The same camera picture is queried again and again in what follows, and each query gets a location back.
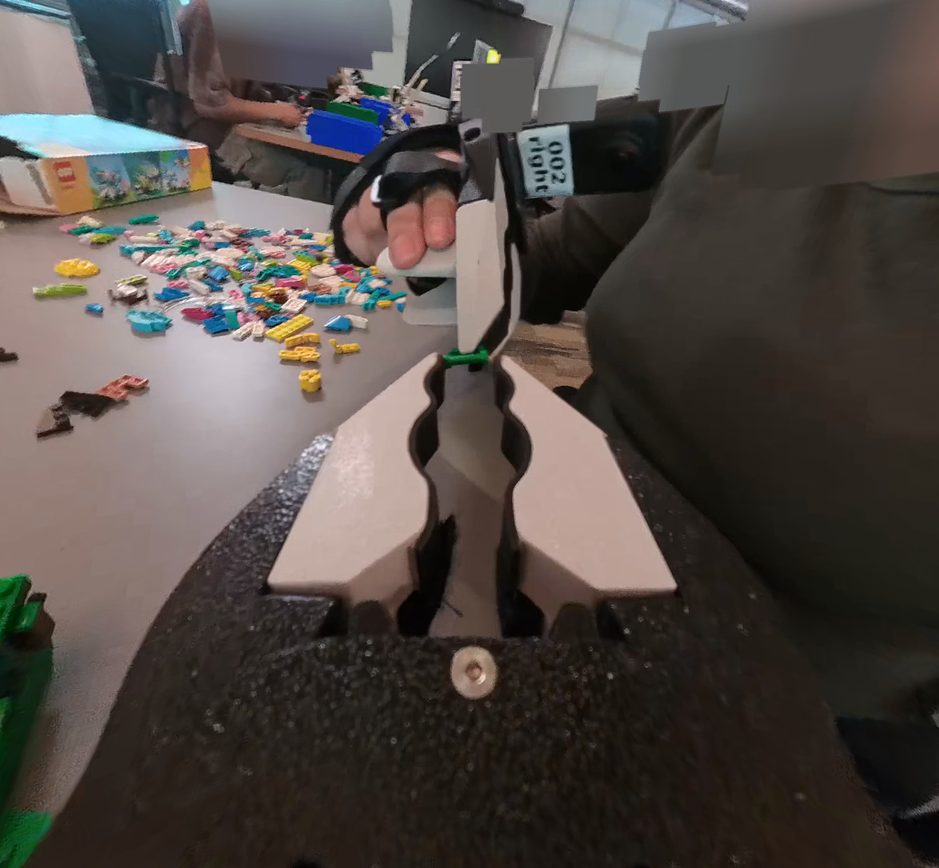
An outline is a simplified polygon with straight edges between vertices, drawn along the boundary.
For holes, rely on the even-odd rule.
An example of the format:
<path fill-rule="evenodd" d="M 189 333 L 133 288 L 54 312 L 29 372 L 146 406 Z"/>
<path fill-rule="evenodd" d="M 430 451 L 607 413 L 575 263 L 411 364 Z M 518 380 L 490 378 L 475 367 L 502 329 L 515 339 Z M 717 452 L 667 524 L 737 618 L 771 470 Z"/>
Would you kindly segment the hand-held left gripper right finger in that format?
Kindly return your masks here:
<path fill-rule="evenodd" d="M 678 585 L 604 431 L 499 359 L 500 451 L 514 474 L 499 539 L 499 618 L 668 597 Z"/>

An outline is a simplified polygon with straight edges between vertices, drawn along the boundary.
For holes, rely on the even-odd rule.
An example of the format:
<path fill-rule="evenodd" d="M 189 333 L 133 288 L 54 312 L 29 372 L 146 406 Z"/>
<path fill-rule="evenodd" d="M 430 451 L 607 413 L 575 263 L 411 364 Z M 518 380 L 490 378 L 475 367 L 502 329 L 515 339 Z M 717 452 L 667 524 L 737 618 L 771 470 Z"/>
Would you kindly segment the person's right hand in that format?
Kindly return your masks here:
<path fill-rule="evenodd" d="M 456 196 L 442 184 L 416 193 L 387 217 L 365 194 L 346 214 L 342 231 L 355 259 L 373 265 L 383 251 L 397 270 L 414 267 L 428 250 L 443 250 L 455 241 Z"/>

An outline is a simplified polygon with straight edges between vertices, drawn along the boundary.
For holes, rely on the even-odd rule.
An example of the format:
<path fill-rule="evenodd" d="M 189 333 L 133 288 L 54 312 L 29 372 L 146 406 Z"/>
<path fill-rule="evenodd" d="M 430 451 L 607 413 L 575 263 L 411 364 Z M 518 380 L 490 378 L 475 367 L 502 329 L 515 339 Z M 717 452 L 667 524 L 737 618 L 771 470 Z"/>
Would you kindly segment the brown edged table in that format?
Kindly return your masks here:
<path fill-rule="evenodd" d="M 409 107 L 412 128 L 447 123 L 450 101 L 447 98 L 419 92 Z M 309 156 L 318 156 L 347 163 L 358 163 L 362 155 L 328 145 L 317 145 L 310 141 L 309 135 L 302 128 L 293 130 L 269 124 L 240 124 L 234 133 L 247 139 L 298 151 Z"/>

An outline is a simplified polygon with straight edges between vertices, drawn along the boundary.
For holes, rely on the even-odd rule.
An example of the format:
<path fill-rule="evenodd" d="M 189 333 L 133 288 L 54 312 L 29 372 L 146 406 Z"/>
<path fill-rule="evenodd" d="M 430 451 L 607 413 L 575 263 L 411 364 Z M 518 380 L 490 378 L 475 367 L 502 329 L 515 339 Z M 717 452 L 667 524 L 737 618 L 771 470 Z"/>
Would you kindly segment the dark partition panel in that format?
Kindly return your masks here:
<path fill-rule="evenodd" d="M 172 0 L 65 0 L 100 79 L 102 117 L 182 136 Z"/>

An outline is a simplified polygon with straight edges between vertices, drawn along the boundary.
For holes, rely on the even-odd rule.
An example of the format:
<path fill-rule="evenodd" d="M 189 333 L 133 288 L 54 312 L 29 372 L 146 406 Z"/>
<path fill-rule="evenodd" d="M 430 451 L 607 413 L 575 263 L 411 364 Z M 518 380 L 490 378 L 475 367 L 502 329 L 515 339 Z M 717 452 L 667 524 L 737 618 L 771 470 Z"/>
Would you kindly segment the printed cardboard brick box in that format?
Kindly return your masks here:
<path fill-rule="evenodd" d="M 80 215 L 210 189 L 205 145 L 94 115 L 10 114 L 1 135 L 1 210 Z"/>

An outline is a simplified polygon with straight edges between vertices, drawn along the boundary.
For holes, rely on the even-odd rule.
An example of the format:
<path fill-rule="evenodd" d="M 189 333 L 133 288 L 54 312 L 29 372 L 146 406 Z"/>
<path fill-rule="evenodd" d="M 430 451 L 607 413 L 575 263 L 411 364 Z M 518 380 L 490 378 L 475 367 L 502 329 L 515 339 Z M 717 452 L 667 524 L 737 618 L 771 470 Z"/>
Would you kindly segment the pile of colourful bricks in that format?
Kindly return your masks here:
<path fill-rule="evenodd" d="M 59 231 L 89 248 L 112 245 L 136 266 L 107 291 L 133 332 L 163 334 L 179 316 L 213 337 L 275 344 L 306 394 L 322 388 L 323 352 L 358 354 L 352 337 L 368 331 L 374 314 L 407 306 L 390 270 L 343 261 L 329 231 L 223 220 L 181 227 L 157 215 L 113 226 L 84 215 Z"/>

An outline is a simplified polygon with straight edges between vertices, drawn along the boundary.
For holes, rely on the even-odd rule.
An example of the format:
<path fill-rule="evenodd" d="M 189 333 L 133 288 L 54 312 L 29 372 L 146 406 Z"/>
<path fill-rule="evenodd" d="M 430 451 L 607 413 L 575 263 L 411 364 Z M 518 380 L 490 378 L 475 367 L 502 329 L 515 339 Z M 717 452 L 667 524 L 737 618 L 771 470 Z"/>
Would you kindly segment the person's right forearm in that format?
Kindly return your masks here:
<path fill-rule="evenodd" d="M 576 196 L 527 223 L 520 318 L 555 324 L 583 310 L 651 212 L 654 191 Z"/>

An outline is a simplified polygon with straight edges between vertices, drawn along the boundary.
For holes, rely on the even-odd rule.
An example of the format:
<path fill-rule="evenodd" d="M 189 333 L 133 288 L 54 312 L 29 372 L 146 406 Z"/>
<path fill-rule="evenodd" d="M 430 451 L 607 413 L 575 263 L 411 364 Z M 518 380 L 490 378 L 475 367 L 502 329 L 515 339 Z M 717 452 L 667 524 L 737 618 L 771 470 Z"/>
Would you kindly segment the grey desk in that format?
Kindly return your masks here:
<path fill-rule="evenodd" d="M 321 393 L 266 342 L 213 337 L 179 316 L 136 334 L 107 291 L 136 266 L 59 231 L 74 217 L 2 217 L 1 569 L 47 595 L 53 676 L 14 807 L 59 812 L 100 739 L 147 629 L 195 559 L 318 435 L 334 430 L 452 327 L 396 310 L 327 357 Z M 38 440 L 63 392 L 124 375 L 145 392 Z"/>

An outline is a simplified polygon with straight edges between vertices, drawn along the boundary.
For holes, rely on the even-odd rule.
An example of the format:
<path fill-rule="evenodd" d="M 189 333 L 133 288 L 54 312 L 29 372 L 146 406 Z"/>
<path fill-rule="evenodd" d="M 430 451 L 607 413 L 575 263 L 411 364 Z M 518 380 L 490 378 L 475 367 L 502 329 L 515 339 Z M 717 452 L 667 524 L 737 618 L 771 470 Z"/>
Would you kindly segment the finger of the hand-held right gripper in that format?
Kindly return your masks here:
<path fill-rule="evenodd" d="M 508 225 L 503 200 L 478 200 L 456 211 L 456 343 L 464 354 L 484 349 L 496 356 L 508 338 Z"/>
<path fill-rule="evenodd" d="M 517 233 L 512 228 L 507 228 L 503 242 L 503 253 L 506 257 L 502 273 L 503 304 L 486 334 L 486 349 L 490 356 L 497 356 L 504 350 L 520 320 L 523 272 L 522 253 L 517 242 Z"/>

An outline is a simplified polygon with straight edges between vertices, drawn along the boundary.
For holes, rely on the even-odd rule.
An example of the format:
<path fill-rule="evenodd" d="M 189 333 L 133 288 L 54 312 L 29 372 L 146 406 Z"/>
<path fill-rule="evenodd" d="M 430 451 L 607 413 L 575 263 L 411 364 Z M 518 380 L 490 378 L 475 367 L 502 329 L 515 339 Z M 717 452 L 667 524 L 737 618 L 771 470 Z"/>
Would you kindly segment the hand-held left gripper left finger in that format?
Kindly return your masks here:
<path fill-rule="evenodd" d="M 439 445 L 445 367 L 430 354 L 337 429 L 267 580 L 277 595 L 398 608 L 420 587 L 439 521 L 426 472 Z"/>

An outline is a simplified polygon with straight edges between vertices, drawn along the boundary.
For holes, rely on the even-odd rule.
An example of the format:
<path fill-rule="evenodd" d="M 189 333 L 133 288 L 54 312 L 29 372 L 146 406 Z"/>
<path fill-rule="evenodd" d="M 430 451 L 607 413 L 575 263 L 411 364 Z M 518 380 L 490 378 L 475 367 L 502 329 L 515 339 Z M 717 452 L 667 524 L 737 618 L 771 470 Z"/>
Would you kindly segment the person's dark clothed torso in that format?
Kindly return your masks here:
<path fill-rule="evenodd" d="M 655 112 L 644 223 L 588 301 L 629 436 L 774 590 L 840 714 L 937 705 L 937 173 L 757 189 Z"/>

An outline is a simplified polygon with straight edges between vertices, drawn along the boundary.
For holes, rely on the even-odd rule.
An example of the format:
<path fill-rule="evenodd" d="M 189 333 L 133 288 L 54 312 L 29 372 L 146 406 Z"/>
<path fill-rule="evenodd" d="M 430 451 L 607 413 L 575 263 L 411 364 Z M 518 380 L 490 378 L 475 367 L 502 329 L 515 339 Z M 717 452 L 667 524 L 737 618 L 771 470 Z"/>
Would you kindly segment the black computer monitor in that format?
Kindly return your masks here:
<path fill-rule="evenodd" d="M 507 58 L 534 59 L 540 77 L 552 36 L 549 24 L 525 17 L 511 0 L 412 0 L 405 54 L 407 82 L 428 58 L 436 61 L 420 75 L 425 91 L 441 99 L 451 94 L 452 64 L 472 60 L 476 43 Z"/>

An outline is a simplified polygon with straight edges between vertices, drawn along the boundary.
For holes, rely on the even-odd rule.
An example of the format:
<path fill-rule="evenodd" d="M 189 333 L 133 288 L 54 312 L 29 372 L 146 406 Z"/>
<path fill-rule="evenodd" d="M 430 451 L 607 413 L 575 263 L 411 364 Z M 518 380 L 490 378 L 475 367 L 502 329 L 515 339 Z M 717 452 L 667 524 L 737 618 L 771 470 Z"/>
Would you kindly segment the green brick animal model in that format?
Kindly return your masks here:
<path fill-rule="evenodd" d="M 53 815 L 10 802 L 53 671 L 54 622 L 28 575 L 1 579 L 1 865 L 23 867 Z"/>

